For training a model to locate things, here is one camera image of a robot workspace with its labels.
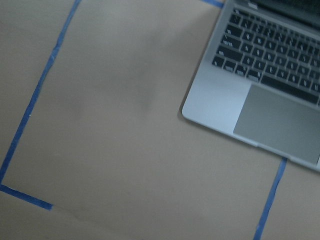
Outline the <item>grey laptop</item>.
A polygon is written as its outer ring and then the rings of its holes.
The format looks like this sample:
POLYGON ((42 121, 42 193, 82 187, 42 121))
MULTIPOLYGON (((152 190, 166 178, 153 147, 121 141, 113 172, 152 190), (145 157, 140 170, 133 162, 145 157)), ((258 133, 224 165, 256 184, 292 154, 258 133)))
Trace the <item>grey laptop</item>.
POLYGON ((225 1, 181 113, 318 171, 319 1, 225 1))

